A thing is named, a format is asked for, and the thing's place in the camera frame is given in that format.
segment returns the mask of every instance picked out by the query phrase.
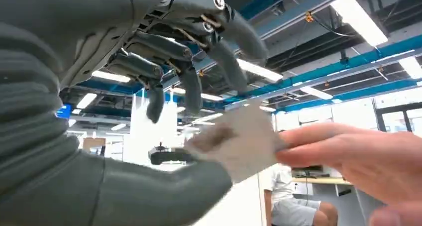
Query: wooden desk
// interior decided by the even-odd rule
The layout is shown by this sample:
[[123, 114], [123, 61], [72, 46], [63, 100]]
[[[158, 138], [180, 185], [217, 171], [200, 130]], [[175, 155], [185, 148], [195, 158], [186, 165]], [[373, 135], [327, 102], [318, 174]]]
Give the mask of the wooden desk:
[[[293, 178], [293, 182], [297, 183], [306, 183], [305, 178]], [[326, 178], [308, 178], [308, 183], [313, 184], [331, 184], [331, 185], [351, 185], [350, 182], [344, 181], [343, 178], [334, 178], [334, 177], [326, 177]]]

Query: human finger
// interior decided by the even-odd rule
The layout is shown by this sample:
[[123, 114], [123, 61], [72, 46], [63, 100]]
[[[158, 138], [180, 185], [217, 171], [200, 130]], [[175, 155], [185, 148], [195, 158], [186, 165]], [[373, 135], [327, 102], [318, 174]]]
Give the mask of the human finger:
[[420, 166], [422, 139], [412, 134], [341, 134], [311, 144], [279, 151], [276, 157], [289, 165], [383, 162], [395, 167]]
[[312, 125], [286, 130], [279, 134], [289, 148], [310, 144], [345, 133], [373, 133], [372, 130], [360, 129], [339, 123], [315, 123]]
[[341, 134], [318, 142], [305, 144], [279, 151], [277, 159], [292, 167], [307, 167], [311, 165], [334, 165], [345, 160], [363, 160], [369, 155], [379, 154], [373, 149], [369, 134]]
[[406, 202], [375, 211], [370, 226], [420, 226], [422, 202]]

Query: gray robot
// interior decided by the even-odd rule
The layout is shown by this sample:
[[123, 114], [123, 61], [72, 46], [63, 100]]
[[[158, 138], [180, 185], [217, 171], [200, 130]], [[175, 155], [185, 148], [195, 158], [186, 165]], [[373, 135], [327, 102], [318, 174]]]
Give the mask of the gray robot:
[[265, 62], [265, 45], [224, 0], [0, 0], [0, 226], [179, 226], [203, 216], [232, 185], [218, 163], [166, 173], [88, 155], [54, 112], [62, 88], [104, 68], [144, 85], [156, 122], [166, 64], [195, 113], [201, 84], [179, 42], [201, 47], [242, 92], [228, 40]]

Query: white shirt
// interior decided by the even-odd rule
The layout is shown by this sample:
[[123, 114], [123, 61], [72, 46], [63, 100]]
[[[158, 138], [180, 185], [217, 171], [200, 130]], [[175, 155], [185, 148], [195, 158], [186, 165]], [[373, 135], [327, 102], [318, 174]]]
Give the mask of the white shirt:
[[293, 183], [292, 169], [283, 164], [275, 164], [261, 172], [260, 185], [262, 189], [272, 191], [271, 205], [293, 198], [295, 185]]

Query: ceiling light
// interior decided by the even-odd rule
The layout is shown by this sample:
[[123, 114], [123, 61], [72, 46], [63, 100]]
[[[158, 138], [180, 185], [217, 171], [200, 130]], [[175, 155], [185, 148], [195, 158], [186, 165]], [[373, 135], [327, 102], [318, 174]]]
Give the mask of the ceiling light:
[[200, 111], [204, 112], [204, 113], [214, 113], [215, 112], [213, 110], [208, 110], [208, 109], [201, 109]]
[[220, 117], [222, 115], [223, 115], [222, 113], [216, 113], [216, 114], [212, 114], [212, 115], [207, 115], [205, 117], [196, 119], [195, 121], [193, 121], [193, 123], [198, 123], [198, 122], [201, 122], [201, 121], [213, 120], [213, 119], [216, 119], [216, 118], [218, 118], [218, 117]]
[[343, 101], [340, 99], [333, 99], [331, 100], [333, 103], [338, 104], [338, 103], [342, 103]]
[[172, 42], [176, 42], [176, 39], [175, 38], [168, 38], [168, 37], [165, 37], [165, 38], [167, 38], [167, 40], [170, 40]]
[[197, 127], [189, 127], [189, 126], [177, 126], [177, 129], [179, 129], [179, 130], [200, 130]]
[[264, 107], [264, 106], [259, 106], [259, 108], [261, 110], [264, 110], [266, 112], [271, 112], [271, 113], [276, 111], [274, 108], [269, 108], [269, 107]]
[[[185, 89], [181, 89], [181, 88], [172, 88], [170, 90], [172, 92], [178, 93], [178, 94], [185, 94], [186, 93], [186, 90]], [[221, 101], [221, 100], [223, 100], [222, 97], [214, 96], [214, 95], [210, 95], [210, 94], [205, 94], [205, 93], [202, 93], [201, 94], [201, 97], [203, 99], [208, 99], [208, 100], [211, 100], [211, 101]]]
[[399, 63], [411, 78], [422, 78], [422, 68], [415, 57], [404, 58], [400, 60]]
[[113, 126], [113, 127], [111, 128], [111, 130], [120, 130], [120, 129], [124, 128], [125, 126], [126, 126], [126, 124], [125, 124], [125, 123], [121, 123], [121, 124], [119, 124], [119, 125], [115, 125], [115, 126]]
[[94, 93], [88, 93], [82, 98], [82, 100], [76, 105], [76, 108], [85, 109], [95, 98], [97, 97]]
[[331, 6], [343, 17], [343, 22], [350, 24], [370, 45], [375, 47], [388, 41], [356, 0], [335, 0]]
[[126, 133], [111, 133], [111, 132], [106, 132], [105, 134], [106, 135], [121, 135], [121, 136], [123, 136], [123, 135], [129, 135], [129, 134], [126, 134]]
[[203, 99], [208, 99], [208, 100], [211, 100], [211, 101], [221, 101], [221, 100], [223, 100], [224, 98], [222, 98], [222, 97], [219, 97], [219, 96], [214, 96], [214, 95], [210, 95], [210, 94], [206, 94], [206, 93], [202, 93], [201, 94], [201, 97], [203, 98]]
[[311, 88], [311, 87], [303, 87], [303, 88], [301, 88], [301, 91], [303, 91], [303, 92], [305, 92], [305, 93], [307, 93], [307, 94], [311, 94], [311, 95], [314, 95], [314, 96], [316, 96], [316, 97], [319, 97], [319, 98], [325, 99], [325, 100], [332, 99], [332, 95], [327, 94], [327, 93], [325, 93], [325, 92], [322, 92], [322, 91], [320, 91], [320, 90], [317, 90], [317, 89], [315, 89], [315, 88]]
[[276, 82], [283, 78], [283, 75], [276, 72], [270, 71], [266, 68], [260, 67], [258, 65], [246, 62], [242, 59], [237, 59], [241, 69], [251, 72], [253, 74], [259, 75], [261, 77], [267, 78], [273, 82]]
[[197, 125], [215, 125], [215, 123], [207, 122], [207, 121], [199, 121], [199, 122], [195, 122], [195, 124], [197, 124]]
[[122, 83], [127, 83], [127, 82], [130, 81], [129, 77], [117, 75], [117, 74], [113, 74], [113, 73], [106, 73], [106, 72], [102, 72], [102, 71], [93, 72], [93, 76], [98, 77], [98, 78], [104, 78], [104, 79], [109, 79], [109, 80], [113, 80], [113, 81], [118, 81], [118, 82], [122, 82]]
[[181, 113], [181, 112], [183, 112], [185, 109], [186, 109], [185, 107], [178, 107], [178, 108], [177, 108], [177, 113]]
[[297, 87], [297, 86], [299, 86], [299, 85], [302, 85], [303, 84], [303, 82], [297, 82], [297, 83], [293, 83], [293, 87]]
[[174, 93], [178, 93], [178, 94], [185, 94], [186, 90], [185, 89], [181, 89], [181, 88], [172, 88], [170, 89], [172, 92]]
[[87, 134], [86, 131], [81, 131], [81, 130], [68, 130], [68, 133], [75, 133], [75, 134]]
[[74, 109], [73, 111], [72, 111], [72, 113], [73, 114], [79, 114], [79, 113], [81, 113], [81, 109]]
[[75, 119], [70, 119], [69, 120], [69, 127], [72, 127], [75, 123], [76, 123]]

